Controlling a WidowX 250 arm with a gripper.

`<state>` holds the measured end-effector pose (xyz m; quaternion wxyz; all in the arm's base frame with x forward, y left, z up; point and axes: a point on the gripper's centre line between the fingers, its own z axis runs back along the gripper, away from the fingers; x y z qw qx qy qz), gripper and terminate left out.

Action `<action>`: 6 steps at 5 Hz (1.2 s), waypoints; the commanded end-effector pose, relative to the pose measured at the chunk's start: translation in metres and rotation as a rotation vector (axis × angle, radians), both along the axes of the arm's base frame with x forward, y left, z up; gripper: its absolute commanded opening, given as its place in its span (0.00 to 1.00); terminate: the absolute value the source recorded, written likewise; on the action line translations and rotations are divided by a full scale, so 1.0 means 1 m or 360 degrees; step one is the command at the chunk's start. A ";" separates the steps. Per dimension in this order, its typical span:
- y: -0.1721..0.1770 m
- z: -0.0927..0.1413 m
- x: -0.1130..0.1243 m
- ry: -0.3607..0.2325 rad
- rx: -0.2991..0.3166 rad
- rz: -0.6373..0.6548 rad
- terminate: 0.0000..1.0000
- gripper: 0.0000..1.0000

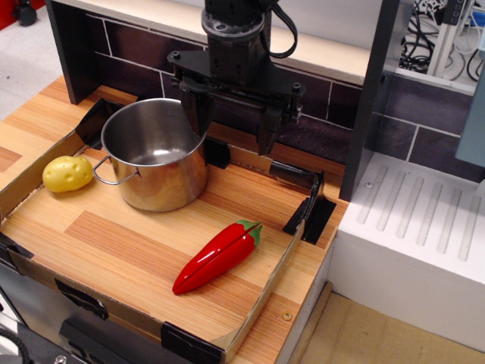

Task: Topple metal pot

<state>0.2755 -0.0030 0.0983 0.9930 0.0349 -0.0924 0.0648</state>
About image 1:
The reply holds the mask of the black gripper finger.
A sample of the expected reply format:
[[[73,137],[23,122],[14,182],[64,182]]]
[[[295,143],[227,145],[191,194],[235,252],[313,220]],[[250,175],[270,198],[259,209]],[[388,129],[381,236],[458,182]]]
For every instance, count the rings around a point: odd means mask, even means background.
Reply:
[[[258,154],[269,154],[280,132],[283,111],[280,108],[268,106],[260,117],[258,125]]]
[[[213,87],[197,83],[190,77],[184,77],[179,84],[180,101],[187,120],[194,133],[202,136],[211,123],[214,100],[211,98]]]

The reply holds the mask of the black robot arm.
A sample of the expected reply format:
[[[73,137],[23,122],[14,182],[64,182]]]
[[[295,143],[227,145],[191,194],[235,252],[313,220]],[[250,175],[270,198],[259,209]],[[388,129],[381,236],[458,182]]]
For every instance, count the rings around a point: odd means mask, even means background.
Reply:
[[[305,85],[273,63],[275,58],[289,57],[296,46],[271,51],[273,16],[298,35],[293,20],[276,1],[206,1],[201,22],[207,49],[169,54],[172,82],[195,133],[208,130],[216,101],[255,109],[260,113],[258,152],[267,155],[280,128],[299,120]]]

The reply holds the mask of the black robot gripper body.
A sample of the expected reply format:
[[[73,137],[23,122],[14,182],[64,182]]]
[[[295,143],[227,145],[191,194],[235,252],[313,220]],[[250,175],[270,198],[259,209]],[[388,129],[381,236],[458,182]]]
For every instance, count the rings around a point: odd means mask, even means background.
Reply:
[[[174,68],[173,83],[184,77],[211,85],[211,98],[264,111],[283,111],[283,124],[296,123],[302,113],[305,85],[278,68],[263,46],[264,37],[248,42],[211,39],[206,50],[173,51],[167,56]]]

